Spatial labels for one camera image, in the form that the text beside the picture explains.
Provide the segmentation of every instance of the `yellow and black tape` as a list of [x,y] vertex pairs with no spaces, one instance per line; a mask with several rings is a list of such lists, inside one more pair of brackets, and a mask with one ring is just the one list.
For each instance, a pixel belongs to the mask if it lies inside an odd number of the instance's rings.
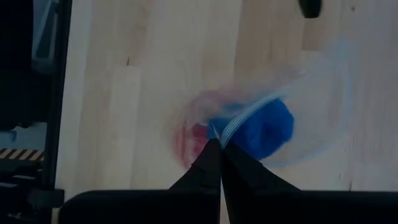
[[0,159],[15,161],[44,161],[44,152],[30,149],[0,149]]

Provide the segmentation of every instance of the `plastic bag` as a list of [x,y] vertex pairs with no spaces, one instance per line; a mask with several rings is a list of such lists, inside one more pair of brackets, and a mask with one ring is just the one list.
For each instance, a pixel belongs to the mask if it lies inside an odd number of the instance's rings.
[[188,103],[174,134],[185,167],[209,139],[234,142],[264,164],[286,164],[326,148],[351,108],[346,45],[305,52],[296,68],[268,69],[231,88],[203,91]]

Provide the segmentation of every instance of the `wooden table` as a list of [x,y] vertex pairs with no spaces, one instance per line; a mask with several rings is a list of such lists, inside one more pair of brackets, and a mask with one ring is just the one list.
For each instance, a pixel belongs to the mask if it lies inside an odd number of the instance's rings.
[[184,173],[170,146],[182,102],[346,39],[347,132],[272,171],[301,189],[397,190],[397,19],[396,0],[325,0],[314,20],[292,0],[74,1],[56,187],[168,188]]

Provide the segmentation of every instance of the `blue object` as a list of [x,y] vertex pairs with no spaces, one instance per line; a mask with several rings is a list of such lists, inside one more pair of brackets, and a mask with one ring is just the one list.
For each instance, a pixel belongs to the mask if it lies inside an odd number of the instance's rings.
[[[207,138],[220,138],[231,118],[209,120]],[[263,159],[278,150],[293,135],[294,118],[280,100],[272,100],[257,110],[236,130],[230,141],[255,159]]]

